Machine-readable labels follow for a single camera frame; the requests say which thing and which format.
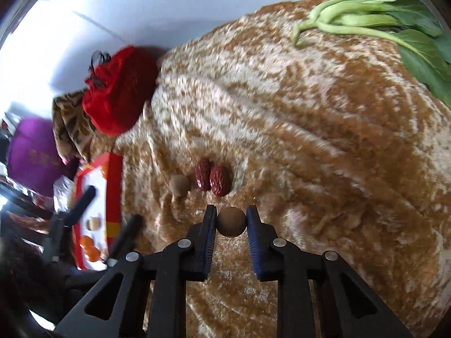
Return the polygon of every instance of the yellow stripe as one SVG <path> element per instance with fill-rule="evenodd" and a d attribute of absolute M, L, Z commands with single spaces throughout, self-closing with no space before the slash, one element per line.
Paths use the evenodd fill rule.
<path fill-rule="evenodd" d="M 121 224 L 118 222 L 107 222 L 107 237 L 116 237 Z"/>

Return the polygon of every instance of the red pouch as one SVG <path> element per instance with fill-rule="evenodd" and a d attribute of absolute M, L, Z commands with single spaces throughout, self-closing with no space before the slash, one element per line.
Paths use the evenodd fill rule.
<path fill-rule="evenodd" d="M 94 67 L 95 55 L 100 64 Z M 96 128 L 117 136 L 138 120 L 144 102 L 152 98 L 158 76 L 155 59 L 143 48 L 128 46 L 112 57 L 100 51 L 91 59 L 91 76 L 85 82 L 83 109 Z"/>

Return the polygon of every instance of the leafy green vegetable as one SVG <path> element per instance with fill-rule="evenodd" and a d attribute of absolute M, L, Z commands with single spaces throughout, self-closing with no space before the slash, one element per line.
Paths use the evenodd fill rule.
<path fill-rule="evenodd" d="M 443 33 L 441 36 L 437 37 L 434 42 L 443 59 L 446 62 L 451 63 L 451 33 Z"/>
<path fill-rule="evenodd" d="M 342 35 L 369 35 L 398 44 L 402 61 L 417 80 L 451 108 L 451 33 L 420 0 L 328 0 L 314 7 L 307 21 L 295 24 L 298 48 L 307 29 Z"/>

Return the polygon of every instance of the brown velvet cloth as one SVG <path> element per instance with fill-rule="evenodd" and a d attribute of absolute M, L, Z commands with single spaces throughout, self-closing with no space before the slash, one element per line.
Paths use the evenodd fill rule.
<path fill-rule="evenodd" d="M 396 45 L 303 33 L 323 0 L 283 2 L 216 28 L 163 59 L 152 102 L 118 137 L 122 209 L 146 218 L 144 253 L 202 219 L 207 204 L 242 210 L 307 252 L 339 252 L 417 337 L 451 303 L 451 111 L 404 68 Z M 114 139 L 96 133 L 92 156 Z M 206 156 L 232 191 L 168 188 Z M 247 234 L 219 236 L 211 274 L 188 283 L 188 337 L 275 337 L 277 285 L 252 272 Z"/>

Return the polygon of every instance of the triangular cutout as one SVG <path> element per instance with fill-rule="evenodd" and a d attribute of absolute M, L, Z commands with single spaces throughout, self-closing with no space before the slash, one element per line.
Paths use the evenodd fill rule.
<path fill-rule="evenodd" d="M 123 274 L 114 275 L 110 283 L 89 302 L 85 308 L 85 313 L 107 321 L 113 312 L 114 303 L 122 285 Z"/>
<path fill-rule="evenodd" d="M 346 293 L 348 299 L 351 314 L 355 318 L 360 319 L 364 316 L 377 313 L 377 308 L 374 304 L 365 296 L 362 290 L 357 287 L 348 275 L 341 273 L 340 280 L 344 288 L 344 293 Z"/>

